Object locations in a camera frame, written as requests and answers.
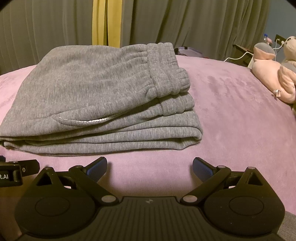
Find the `grey sweatpants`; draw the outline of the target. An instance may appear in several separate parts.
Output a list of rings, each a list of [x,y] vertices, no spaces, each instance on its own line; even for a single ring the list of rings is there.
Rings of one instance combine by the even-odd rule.
[[[171,43],[51,50],[1,124],[7,149],[50,156],[182,150],[203,130]]]

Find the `pink purple bed blanket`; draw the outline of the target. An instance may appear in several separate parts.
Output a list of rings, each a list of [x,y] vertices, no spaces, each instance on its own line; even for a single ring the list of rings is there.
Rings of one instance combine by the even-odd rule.
[[[177,56],[189,74],[190,94],[203,129],[199,144],[183,150],[136,150],[103,154],[107,173],[99,185],[118,197],[177,196],[201,184],[192,161],[201,157],[213,166],[234,171],[255,166],[267,179],[288,211],[279,231],[295,236],[295,115],[289,105],[276,100],[249,69],[222,61]],[[35,66],[1,76],[1,122],[11,108],[22,82]],[[37,159],[41,168],[66,171],[86,165],[99,155],[50,157],[8,150],[7,161]],[[16,202],[31,184],[1,188],[1,231],[8,240],[20,235],[13,217]]]

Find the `long pink plush pillow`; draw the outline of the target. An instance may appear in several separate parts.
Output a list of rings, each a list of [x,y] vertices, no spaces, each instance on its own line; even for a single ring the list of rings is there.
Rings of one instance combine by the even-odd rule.
[[[295,36],[283,44],[284,60],[275,61],[275,50],[266,43],[257,43],[253,48],[252,73],[281,101],[295,103]]]

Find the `storage box with red contents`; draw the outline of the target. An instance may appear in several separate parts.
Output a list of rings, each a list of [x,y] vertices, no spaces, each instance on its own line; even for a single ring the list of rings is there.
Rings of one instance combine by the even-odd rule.
[[[182,46],[182,47],[175,48],[174,51],[176,55],[182,55],[187,57],[200,57],[200,58],[204,57],[200,51],[191,47]]]

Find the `dark bedside table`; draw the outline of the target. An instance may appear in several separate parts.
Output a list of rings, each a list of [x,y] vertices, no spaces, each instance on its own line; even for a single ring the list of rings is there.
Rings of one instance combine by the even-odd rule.
[[[283,46],[283,43],[286,41],[286,38],[276,35],[274,41],[269,39],[269,45],[274,49],[275,53],[278,53]],[[227,57],[224,61],[231,62],[240,66],[248,67],[251,69],[253,64],[253,51],[235,44],[235,52],[232,57]]]

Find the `grey green curtain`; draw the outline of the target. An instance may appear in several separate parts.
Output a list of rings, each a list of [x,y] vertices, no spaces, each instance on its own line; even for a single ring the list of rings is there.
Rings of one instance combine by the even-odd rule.
[[[37,64],[51,49],[92,44],[93,1],[1,1],[1,74]],[[170,42],[221,60],[253,47],[270,1],[123,1],[120,47]]]

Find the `clear plastic water bottle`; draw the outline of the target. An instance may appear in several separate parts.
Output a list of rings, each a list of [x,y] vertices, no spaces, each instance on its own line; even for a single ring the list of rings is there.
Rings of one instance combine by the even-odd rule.
[[[264,34],[264,35],[263,35],[262,42],[264,42],[264,43],[266,43],[266,44],[269,44],[269,40],[268,40],[268,35],[267,35],[267,34]]]

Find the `yellow curtain stripe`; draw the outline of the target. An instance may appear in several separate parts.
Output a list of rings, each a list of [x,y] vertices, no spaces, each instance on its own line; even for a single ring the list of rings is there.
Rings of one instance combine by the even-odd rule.
[[[122,0],[93,0],[93,45],[120,47],[122,4]]]

